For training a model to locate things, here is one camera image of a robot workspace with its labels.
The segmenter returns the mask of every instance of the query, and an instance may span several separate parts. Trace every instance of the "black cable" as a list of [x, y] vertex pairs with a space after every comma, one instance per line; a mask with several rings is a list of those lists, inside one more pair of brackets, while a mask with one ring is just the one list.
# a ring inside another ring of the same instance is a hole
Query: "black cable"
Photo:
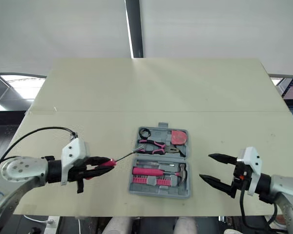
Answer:
[[6, 160], [8, 160], [8, 159], [10, 159], [10, 158], [15, 158], [15, 157], [19, 157], [19, 156], [6, 157], [4, 160], [2, 160], [2, 162], [6, 161]]
[[249, 224], [247, 224], [246, 222], [246, 217], [245, 217], [245, 212], [244, 212], [244, 204], [243, 204], [243, 201], [244, 201], [244, 192], [245, 192], [245, 189], [246, 189], [246, 186], [247, 186], [248, 182], [245, 180], [243, 182], [243, 185], [242, 185], [242, 189], [241, 189], [241, 195], [240, 195], [240, 209], [241, 209], [241, 215], [242, 215], [242, 221], [243, 221], [243, 224], [247, 227], [247, 228], [250, 228], [250, 229], [253, 229], [253, 230], [257, 230], [257, 231], [266, 231], [266, 232], [280, 232], [280, 233], [288, 233], [287, 230], [281, 230], [281, 229], [271, 229], [269, 224], [271, 224], [276, 216], [277, 216], [277, 205], [274, 203], [273, 206], [274, 206], [274, 212], [273, 212], [273, 215], [272, 217], [270, 218], [270, 220], [267, 222], [266, 226], [264, 228], [259, 228], [259, 227], [254, 227], [254, 226], [251, 226]]
[[272, 217], [268, 220], [268, 222], [267, 222], [268, 225], [270, 225], [270, 224], [275, 220], [275, 218], [277, 218], [277, 213], [278, 213], [278, 207], [277, 207], [277, 204], [274, 203], [273, 206], [274, 206], [273, 215], [272, 215]]
[[48, 129], [61, 129], [61, 130], [65, 130], [65, 131], [68, 131], [70, 132], [71, 136], [73, 138], [77, 138], [77, 133], [73, 132], [72, 130], [68, 129], [68, 128], [64, 128], [64, 127], [44, 127], [44, 128], [38, 128], [34, 131], [31, 131], [25, 135], [23, 135], [21, 138], [19, 138], [17, 141], [15, 141], [6, 151], [5, 153], [2, 155], [2, 157], [0, 158], [0, 164], [3, 162], [5, 156], [7, 156], [7, 154], [13, 149], [14, 146], [16, 146], [21, 140], [23, 140], [25, 137], [33, 134], [33, 133], [36, 133], [36, 132], [39, 132], [39, 131], [42, 131], [42, 130], [48, 130]]

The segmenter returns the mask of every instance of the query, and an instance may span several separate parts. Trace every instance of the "pliers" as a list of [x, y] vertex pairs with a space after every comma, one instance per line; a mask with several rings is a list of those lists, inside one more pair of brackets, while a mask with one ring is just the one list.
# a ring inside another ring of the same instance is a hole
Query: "pliers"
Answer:
[[179, 153], [180, 150], [178, 148], [167, 146], [164, 142], [157, 142], [154, 140], [138, 140], [138, 143], [140, 144], [151, 144], [155, 145], [157, 147], [160, 147], [160, 149], [147, 151], [145, 149], [141, 149], [139, 151], [140, 154], [148, 154], [148, 155], [164, 155], [165, 153]]

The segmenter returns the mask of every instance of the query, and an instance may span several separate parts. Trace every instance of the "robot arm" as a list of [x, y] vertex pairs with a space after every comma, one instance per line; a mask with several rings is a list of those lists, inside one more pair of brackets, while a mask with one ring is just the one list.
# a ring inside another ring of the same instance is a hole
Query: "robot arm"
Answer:
[[232, 198], [235, 198], [238, 189], [242, 190], [245, 188], [249, 195], [257, 193], [261, 201], [277, 204], [286, 219], [288, 232], [293, 234], [292, 177], [279, 175], [270, 177], [269, 175], [262, 174], [262, 161], [254, 147], [247, 147], [238, 158], [222, 154], [211, 154], [209, 156], [219, 162], [233, 164], [235, 169], [231, 185], [224, 184], [219, 179], [209, 175], [200, 175], [206, 183], [227, 193]]
[[[77, 193], [84, 190], [84, 178], [103, 175], [116, 163], [106, 157], [89, 157], [84, 141], [75, 138], [62, 150], [61, 160], [16, 157], [6, 161], [0, 171], [0, 228], [6, 223], [23, 195], [48, 183], [77, 182]], [[87, 165], [97, 166], [87, 170]]]

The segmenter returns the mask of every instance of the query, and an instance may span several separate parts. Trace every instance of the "white cable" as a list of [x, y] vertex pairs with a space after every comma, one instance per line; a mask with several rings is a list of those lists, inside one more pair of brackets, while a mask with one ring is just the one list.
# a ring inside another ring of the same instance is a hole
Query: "white cable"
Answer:
[[45, 220], [45, 221], [36, 220], [36, 219], [30, 218], [30, 217], [27, 217], [26, 215], [24, 215], [24, 217], [31, 220], [31, 221], [38, 222], [38, 223], [46, 223], [46, 221], [47, 221], [47, 220]]
[[79, 234], [82, 234], [82, 230], [80, 228], [80, 219], [78, 219], [78, 226], [79, 226]]
[[36, 219], [33, 219], [33, 218], [30, 218], [26, 215], [23, 215], [25, 218], [31, 220], [31, 221], [34, 221], [34, 222], [37, 222], [37, 223], [48, 223], [48, 224], [51, 224], [51, 223], [54, 223], [54, 220], [53, 219], [48, 219], [48, 220], [45, 220], [45, 221], [41, 221], [41, 220], [36, 220]]

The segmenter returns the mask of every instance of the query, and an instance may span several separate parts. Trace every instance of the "white table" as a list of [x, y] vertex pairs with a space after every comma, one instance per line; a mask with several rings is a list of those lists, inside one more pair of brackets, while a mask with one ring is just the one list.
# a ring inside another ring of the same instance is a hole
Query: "white table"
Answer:
[[[62, 59], [49, 74], [14, 140], [44, 126], [65, 126], [90, 145], [92, 156], [119, 158], [133, 148], [139, 126], [168, 122], [189, 131], [191, 197], [128, 193], [132, 159], [101, 177], [28, 192], [16, 214], [84, 216], [240, 215], [237, 199], [199, 174], [231, 183], [234, 167], [207, 157], [238, 156], [255, 146], [266, 174], [293, 176], [293, 116], [256, 59]], [[60, 158], [68, 134], [44, 131], [22, 141], [16, 155]], [[247, 215], [272, 213], [257, 195], [246, 196]]]

